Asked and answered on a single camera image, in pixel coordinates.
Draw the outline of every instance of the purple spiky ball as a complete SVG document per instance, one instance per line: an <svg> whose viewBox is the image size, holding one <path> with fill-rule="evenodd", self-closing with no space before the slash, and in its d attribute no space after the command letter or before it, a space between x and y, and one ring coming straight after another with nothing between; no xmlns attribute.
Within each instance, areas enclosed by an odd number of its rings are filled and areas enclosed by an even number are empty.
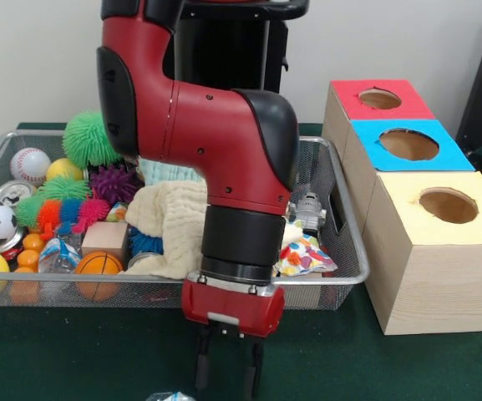
<svg viewBox="0 0 482 401"><path fill-rule="evenodd" d="M144 186L134 170L127 171L123 166L114 165L99 167L98 173L90 175L89 184L97 196L111 206L118 202L130 203L137 190Z"/></svg>

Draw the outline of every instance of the basketball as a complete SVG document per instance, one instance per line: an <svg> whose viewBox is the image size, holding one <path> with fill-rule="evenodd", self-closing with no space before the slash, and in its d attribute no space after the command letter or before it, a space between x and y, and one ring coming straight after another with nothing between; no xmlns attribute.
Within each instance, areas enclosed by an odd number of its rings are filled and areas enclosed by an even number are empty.
<svg viewBox="0 0 482 401"><path fill-rule="evenodd" d="M122 263L107 252L92 252L85 256L75 269L76 274L118 274L124 270ZM76 282L83 297L102 302L116 295L119 285L116 282Z"/></svg>

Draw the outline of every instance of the light blue cloth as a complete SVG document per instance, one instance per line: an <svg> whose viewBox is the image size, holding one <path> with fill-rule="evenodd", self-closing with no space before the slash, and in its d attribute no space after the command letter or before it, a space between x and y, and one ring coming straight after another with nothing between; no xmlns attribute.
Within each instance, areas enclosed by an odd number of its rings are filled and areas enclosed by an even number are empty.
<svg viewBox="0 0 482 401"><path fill-rule="evenodd" d="M193 169L158 161L140 159L139 169L146 185L154 185L161 181L203 181Z"/></svg>

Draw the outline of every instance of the plastic bottle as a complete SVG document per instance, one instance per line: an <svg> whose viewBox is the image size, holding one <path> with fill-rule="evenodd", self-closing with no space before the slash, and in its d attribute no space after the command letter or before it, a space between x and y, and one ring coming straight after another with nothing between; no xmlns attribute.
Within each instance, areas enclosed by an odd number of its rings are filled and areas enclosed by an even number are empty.
<svg viewBox="0 0 482 401"><path fill-rule="evenodd" d="M42 253L38 261L39 273L69 274L74 272L79 264L80 257L77 252L67 246L58 238L52 239ZM70 285L70 282L42 282L40 295L47 301L54 302L62 296L62 292Z"/></svg>
<svg viewBox="0 0 482 401"><path fill-rule="evenodd" d="M155 393L151 394L146 401L195 401L193 398L182 393Z"/></svg>

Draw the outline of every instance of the wooden block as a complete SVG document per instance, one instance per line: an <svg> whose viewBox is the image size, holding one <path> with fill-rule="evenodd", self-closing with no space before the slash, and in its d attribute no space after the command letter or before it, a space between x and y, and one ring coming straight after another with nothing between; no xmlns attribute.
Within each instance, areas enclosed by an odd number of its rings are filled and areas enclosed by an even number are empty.
<svg viewBox="0 0 482 401"><path fill-rule="evenodd" d="M480 173L378 173L363 240L385 334L482 331Z"/></svg>
<svg viewBox="0 0 482 401"><path fill-rule="evenodd" d="M433 118L426 103L406 80L332 81L322 137L333 142L342 160L352 120Z"/></svg>
<svg viewBox="0 0 482 401"><path fill-rule="evenodd" d="M105 251L126 262L128 225L124 222L97 222L88 228L83 240L83 256Z"/></svg>
<svg viewBox="0 0 482 401"><path fill-rule="evenodd" d="M474 171L435 119L353 121L342 166L360 231L377 171Z"/></svg>

